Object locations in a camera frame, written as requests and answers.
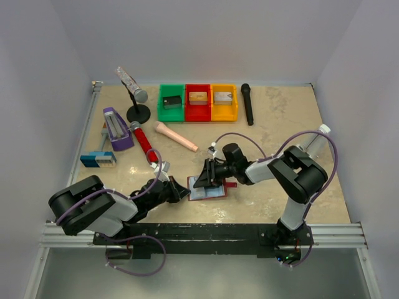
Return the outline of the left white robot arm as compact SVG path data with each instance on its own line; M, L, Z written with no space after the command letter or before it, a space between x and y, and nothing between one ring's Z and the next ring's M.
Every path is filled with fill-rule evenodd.
M93 175L55 193L48 204L65 235L90 230L113 237L159 205L178 203L189 194L189 189L170 176L167 181L151 179L127 197L105 188Z

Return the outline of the red leather card holder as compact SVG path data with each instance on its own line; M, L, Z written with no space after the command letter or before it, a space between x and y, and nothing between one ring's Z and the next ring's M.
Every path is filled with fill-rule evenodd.
M229 189L237 188L235 182L223 181L222 185L217 187L199 187L194 188L198 176L187 177L187 188L190 190L188 201L203 201L210 199L220 199L228 196Z

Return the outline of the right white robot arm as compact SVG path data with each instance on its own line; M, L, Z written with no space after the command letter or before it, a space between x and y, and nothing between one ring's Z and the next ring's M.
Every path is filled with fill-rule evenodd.
M218 187L226 178L234 177L247 186L276 179L288 195L280 226L295 231L304 223L310 200L328 180L326 171L297 146L290 146L282 155L267 161L249 161L236 143L222 148L224 160L207 158L193 187Z

